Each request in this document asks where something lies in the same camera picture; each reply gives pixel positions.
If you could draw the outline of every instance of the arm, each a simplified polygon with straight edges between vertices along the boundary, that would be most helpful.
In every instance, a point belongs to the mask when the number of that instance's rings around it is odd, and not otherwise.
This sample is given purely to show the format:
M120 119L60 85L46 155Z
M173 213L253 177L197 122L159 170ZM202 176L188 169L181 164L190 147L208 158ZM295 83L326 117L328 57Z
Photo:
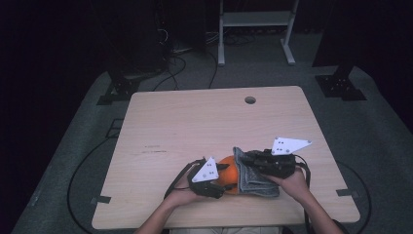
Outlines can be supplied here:
M270 175L265 175L265 177L277 183L289 196L303 206L316 233L343 233L311 193L300 168L296 168L295 173L286 179Z
M176 188L187 188L189 186L187 180L188 173L186 173L179 180L179 182L175 185ZM159 205L159 207L148 217L148 219L146 219L146 221L139 227L139 229L134 232L134 234L161 233L169 216L176 208L203 198L203 196L195 194L189 188L173 190Z

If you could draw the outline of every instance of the white metal stand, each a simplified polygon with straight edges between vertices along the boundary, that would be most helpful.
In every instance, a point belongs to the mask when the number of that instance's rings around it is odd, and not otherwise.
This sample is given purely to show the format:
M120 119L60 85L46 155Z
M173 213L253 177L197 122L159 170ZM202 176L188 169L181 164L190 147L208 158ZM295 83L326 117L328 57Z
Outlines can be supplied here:
M281 12L235 12L224 13L224 0L219 6L219 44L218 44L218 65L225 65L224 55L224 27L226 26L273 26L286 25L285 38L281 39L282 48L289 65L295 64L294 57L289 49L288 42L291 36L299 0L294 0L291 11Z

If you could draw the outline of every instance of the orange ball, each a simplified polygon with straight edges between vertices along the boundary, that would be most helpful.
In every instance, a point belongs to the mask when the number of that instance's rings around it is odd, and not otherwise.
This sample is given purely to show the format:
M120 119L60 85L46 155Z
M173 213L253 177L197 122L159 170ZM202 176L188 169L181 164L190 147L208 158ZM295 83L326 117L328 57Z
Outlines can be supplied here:
M219 178L216 182L220 186L235 184L232 189L226 190L225 192L229 194L238 194L239 172L234 155L222 159L218 164L229 164L230 166L227 169L218 171Z

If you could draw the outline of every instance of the gray carpet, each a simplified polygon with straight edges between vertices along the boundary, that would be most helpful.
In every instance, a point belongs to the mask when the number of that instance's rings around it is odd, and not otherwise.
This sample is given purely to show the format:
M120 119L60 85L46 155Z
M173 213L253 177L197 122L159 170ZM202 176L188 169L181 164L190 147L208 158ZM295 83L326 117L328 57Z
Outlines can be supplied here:
M359 174L371 195L371 217L363 233L409 233L413 229L413 137L380 95L372 78L358 68L350 78L367 100L324 97L315 75L332 74L336 67L312 67L320 37L292 35L290 47L297 62L294 66L286 63L280 35L257 36L255 42L242 47L226 47L226 65L218 67L211 87L301 87L334 157ZM216 57L216 46L208 50ZM175 76L178 89L207 89L215 69L212 56L192 52L179 57L186 61L186 67ZM173 73L182 65L181 60L172 58L169 69ZM168 76L164 73L145 80L138 91L150 92ZM109 83L106 73L96 77L14 233L86 233L79 224L93 233L131 233L98 231L91 226L94 198L100 193L116 145L116 138L105 136L112 121L124 118L128 108L127 101L96 105ZM157 91L174 88L169 79ZM73 178L69 196L77 224L66 206L66 193L72 175L85 157ZM347 166L339 164L349 188L355 191L361 219L345 226L350 233L357 233L367 220L369 205L362 183ZM291 228L295 233L305 233L302 225Z

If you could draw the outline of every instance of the table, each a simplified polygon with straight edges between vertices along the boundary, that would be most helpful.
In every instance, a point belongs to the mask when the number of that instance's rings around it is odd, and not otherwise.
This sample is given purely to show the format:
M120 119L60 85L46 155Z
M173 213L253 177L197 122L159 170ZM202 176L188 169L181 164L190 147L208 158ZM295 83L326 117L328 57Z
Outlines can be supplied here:
M219 7L219 42L218 42L218 65L225 65L224 53L224 27L226 26L279 26L286 25L285 37L281 39L282 49L289 65L295 64L294 56L289 49L289 38L294 25L299 0L294 0L291 11L278 12L224 12L223 1Z
M312 141L296 152L310 166L312 192L333 218L357 221L353 198L337 195L346 183L301 88L264 87L134 94L101 191L111 199L97 204L93 226L139 227L187 163L209 156L218 162L233 146L271 148L275 137ZM303 209L281 190L278 198L224 195L193 203L175 210L166 227L303 222Z

